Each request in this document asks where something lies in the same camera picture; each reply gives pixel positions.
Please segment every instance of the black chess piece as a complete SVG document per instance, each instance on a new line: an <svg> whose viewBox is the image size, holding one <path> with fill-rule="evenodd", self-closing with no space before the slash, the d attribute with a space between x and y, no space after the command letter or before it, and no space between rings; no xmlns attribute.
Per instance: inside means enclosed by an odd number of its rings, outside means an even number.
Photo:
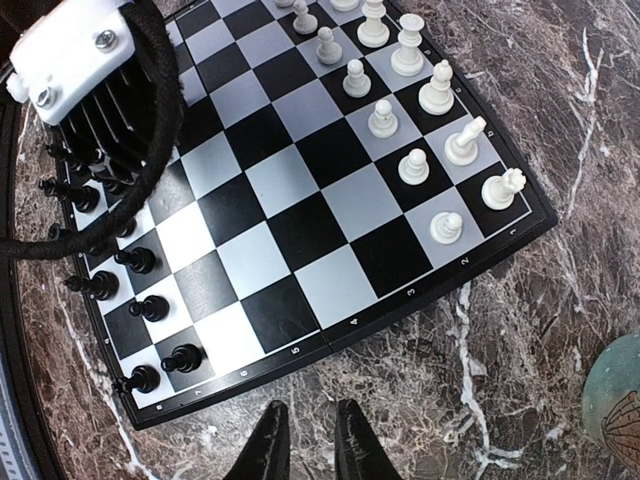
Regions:
<svg viewBox="0 0 640 480"><path fill-rule="evenodd" d="M202 363L202 352L190 343L173 349L171 356L162 359L162 369L165 372L178 370L181 373L193 372Z"/></svg>
<svg viewBox="0 0 640 480"><path fill-rule="evenodd" d="M132 218L127 222L127 225L124 227L124 230L118 233L116 237L127 238L129 235L131 235L134 232L137 226L138 226L138 222L136 221L135 218Z"/></svg>
<svg viewBox="0 0 640 480"><path fill-rule="evenodd" d="M55 178L50 178L48 180L40 180L38 188L47 197L56 197L60 200L69 199L78 211L82 213L91 212L100 202L100 192L87 185L84 187L70 187L58 182Z"/></svg>
<svg viewBox="0 0 640 480"><path fill-rule="evenodd" d="M129 313L134 317L142 317L149 322L159 322L169 315L169 302L158 295L149 295L142 302L130 304Z"/></svg>
<svg viewBox="0 0 640 480"><path fill-rule="evenodd" d="M144 247L136 247L130 252L120 250L114 259L118 265L128 266L133 273L146 274L156 266L156 256Z"/></svg>
<svg viewBox="0 0 640 480"><path fill-rule="evenodd" d="M109 300L118 293L120 282L111 272L99 271L93 278L82 278L73 275L64 281L65 286L72 292L82 292L92 295L96 300Z"/></svg>
<svg viewBox="0 0 640 480"><path fill-rule="evenodd" d="M131 376L120 377L114 384L113 389L119 395L131 393L134 389L140 393L150 393L160 385L160 374L148 365L140 365L133 369Z"/></svg>

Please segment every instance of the dark marble surface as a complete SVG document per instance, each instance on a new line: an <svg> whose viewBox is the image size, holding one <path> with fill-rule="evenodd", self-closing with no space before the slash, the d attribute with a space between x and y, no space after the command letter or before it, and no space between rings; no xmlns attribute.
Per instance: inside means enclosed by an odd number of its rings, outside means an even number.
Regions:
<svg viewBox="0 0 640 480"><path fill-rule="evenodd" d="M70 263L21 263L33 369L70 478L219 478L280 399L291 412L292 478L330 479L334 406L347 397L407 480L630 478L583 433L580 394L597 354L639 324L640 2L401 3L498 112L560 225L351 349L143 432L110 394L80 298L62 288ZM53 172L33 113L18 159L20 238L41 238L60 218L33 188Z"/></svg>

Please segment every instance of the white plastic bracket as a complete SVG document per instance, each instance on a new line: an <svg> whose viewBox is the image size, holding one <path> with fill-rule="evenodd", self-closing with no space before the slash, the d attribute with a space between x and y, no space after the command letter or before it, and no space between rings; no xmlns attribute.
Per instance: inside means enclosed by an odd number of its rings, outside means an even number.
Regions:
<svg viewBox="0 0 640 480"><path fill-rule="evenodd" d="M13 98L30 99L45 123L58 125L134 54L133 36L119 11L126 3L130 0L64 0L38 20L11 52L15 73L7 90ZM99 38L104 32L112 40L106 47L105 36Z"/></svg>

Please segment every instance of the white chess piece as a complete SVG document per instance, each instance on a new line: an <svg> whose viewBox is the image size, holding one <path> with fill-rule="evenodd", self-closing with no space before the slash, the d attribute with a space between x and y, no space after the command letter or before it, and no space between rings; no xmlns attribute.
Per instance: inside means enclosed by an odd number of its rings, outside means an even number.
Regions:
<svg viewBox="0 0 640 480"><path fill-rule="evenodd" d="M339 12L350 12L359 3L360 0L331 0L331 6Z"/></svg>
<svg viewBox="0 0 640 480"><path fill-rule="evenodd" d="M510 168L502 176L489 177L482 185L482 200L492 210L506 210L516 193L527 184L527 177L519 168Z"/></svg>
<svg viewBox="0 0 640 480"><path fill-rule="evenodd" d="M485 119L477 117L465 125L461 133L451 135L444 145L449 161L458 167L470 165L478 157L477 139L486 126Z"/></svg>
<svg viewBox="0 0 640 480"><path fill-rule="evenodd" d="M293 3L293 11L296 19L293 21L293 29L300 35L310 35L318 28L318 19L309 13L309 7L304 0L296 0Z"/></svg>
<svg viewBox="0 0 640 480"><path fill-rule="evenodd" d="M443 60L433 68L431 81L420 89L418 101L422 109L431 115L444 115L453 107L453 91L451 79L453 69L447 60Z"/></svg>
<svg viewBox="0 0 640 480"><path fill-rule="evenodd" d="M347 63L347 76L344 77L342 88L353 98L362 98L371 91L371 79L364 73L364 64L360 60Z"/></svg>
<svg viewBox="0 0 640 480"><path fill-rule="evenodd" d="M455 212L442 212L433 217L429 228L433 239L443 245L451 245L462 235L463 220Z"/></svg>
<svg viewBox="0 0 640 480"><path fill-rule="evenodd" d="M389 41L389 27L382 23L387 9L382 0L365 0L362 13L366 20L358 27L358 40L369 48L380 48Z"/></svg>
<svg viewBox="0 0 640 480"><path fill-rule="evenodd" d="M420 185L429 178L429 164L424 150L414 148L409 155L400 160L398 173L403 182L409 185Z"/></svg>
<svg viewBox="0 0 640 480"><path fill-rule="evenodd" d="M378 100L369 117L369 130L378 138L389 138L398 131L398 119L388 100Z"/></svg>
<svg viewBox="0 0 640 480"><path fill-rule="evenodd" d="M323 65L333 65L342 58L342 47L334 40L333 31L329 27L318 30L320 45L316 49L318 60Z"/></svg>
<svg viewBox="0 0 640 480"><path fill-rule="evenodd" d="M418 75L424 67L424 56L420 52L422 36L420 30L424 28L424 20L413 13L406 13L400 17L402 31L398 34L400 48L391 55L393 70L403 77Z"/></svg>

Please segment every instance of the black cable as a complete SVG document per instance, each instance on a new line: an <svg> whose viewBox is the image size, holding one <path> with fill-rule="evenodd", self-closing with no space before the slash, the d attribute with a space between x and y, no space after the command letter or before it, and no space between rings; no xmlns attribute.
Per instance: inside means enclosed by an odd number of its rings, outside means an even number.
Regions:
<svg viewBox="0 0 640 480"><path fill-rule="evenodd" d="M147 164L133 188L113 212L85 230L55 241L0 240L0 256L27 260L57 260L88 251L121 232L142 209L169 163L183 119L178 64L162 14L152 2L141 0L121 8L136 40L136 54L156 81L156 122Z"/></svg>

